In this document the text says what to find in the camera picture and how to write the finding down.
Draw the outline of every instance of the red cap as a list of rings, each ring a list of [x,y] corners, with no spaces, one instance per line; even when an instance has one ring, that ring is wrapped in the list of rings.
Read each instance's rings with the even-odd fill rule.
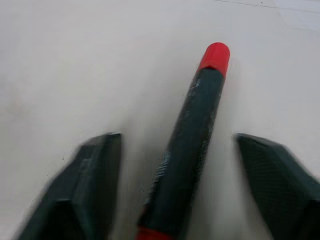
[[[204,68],[212,68],[226,77],[228,62],[230,58],[229,48],[222,42],[212,43],[206,49],[200,62],[198,71]]]
[[[139,227],[136,240],[173,240],[174,238],[165,233],[149,228]]]

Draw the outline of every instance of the marker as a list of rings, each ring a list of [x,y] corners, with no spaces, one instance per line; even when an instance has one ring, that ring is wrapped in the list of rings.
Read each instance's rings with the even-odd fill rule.
[[[221,42],[206,49],[138,221],[137,240],[174,240],[186,228],[229,57]]]

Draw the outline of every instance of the white table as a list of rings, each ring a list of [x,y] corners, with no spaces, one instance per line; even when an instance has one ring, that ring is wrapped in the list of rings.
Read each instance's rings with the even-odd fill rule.
[[[12,238],[75,147],[121,132],[114,240],[135,223],[206,47],[229,69],[189,240],[270,239],[232,136],[287,145],[320,176],[318,0],[2,0],[0,239]]]

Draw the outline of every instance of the red marker end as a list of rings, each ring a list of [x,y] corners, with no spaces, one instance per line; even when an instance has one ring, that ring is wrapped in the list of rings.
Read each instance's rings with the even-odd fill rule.
[[[200,69],[212,68],[226,77],[230,58],[229,48],[222,42],[215,42],[208,46],[200,62]]]
[[[173,240],[172,236],[164,234],[159,231],[140,227],[136,236],[136,240]]]

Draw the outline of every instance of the green object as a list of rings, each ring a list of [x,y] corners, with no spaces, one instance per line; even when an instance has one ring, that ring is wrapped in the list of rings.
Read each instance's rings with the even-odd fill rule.
[[[282,145],[238,134],[242,163],[275,240],[320,239],[320,185]]]
[[[121,135],[83,143],[51,182],[19,240],[102,240],[112,227]]]

